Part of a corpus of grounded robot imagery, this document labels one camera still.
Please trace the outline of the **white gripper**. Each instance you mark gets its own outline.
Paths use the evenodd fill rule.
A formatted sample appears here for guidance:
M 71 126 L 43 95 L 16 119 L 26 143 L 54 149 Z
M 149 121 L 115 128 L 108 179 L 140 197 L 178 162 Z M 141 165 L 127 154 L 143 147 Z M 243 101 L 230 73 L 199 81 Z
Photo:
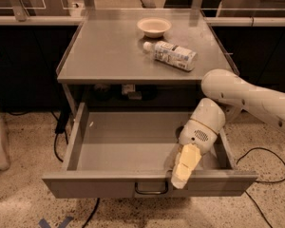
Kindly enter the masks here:
M 183 145 L 175 146 L 164 162 L 166 170 L 172 170 L 171 182 L 177 189 L 182 189 L 197 167 L 201 154 L 207 153 L 216 141 L 218 134 L 208 126 L 189 120 L 179 136 L 179 143 Z

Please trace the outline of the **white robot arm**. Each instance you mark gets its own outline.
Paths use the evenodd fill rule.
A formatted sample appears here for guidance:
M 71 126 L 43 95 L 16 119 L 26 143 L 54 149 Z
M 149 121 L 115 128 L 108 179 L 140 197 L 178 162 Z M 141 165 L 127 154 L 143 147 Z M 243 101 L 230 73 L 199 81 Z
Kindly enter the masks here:
M 207 72 L 201 90 L 204 97 L 179 136 L 181 151 L 176 155 L 171 178 L 178 189 L 187 184 L 234 111 L 245 110 L 285 133 L 285 93 L 252 85 L 224 69 Z

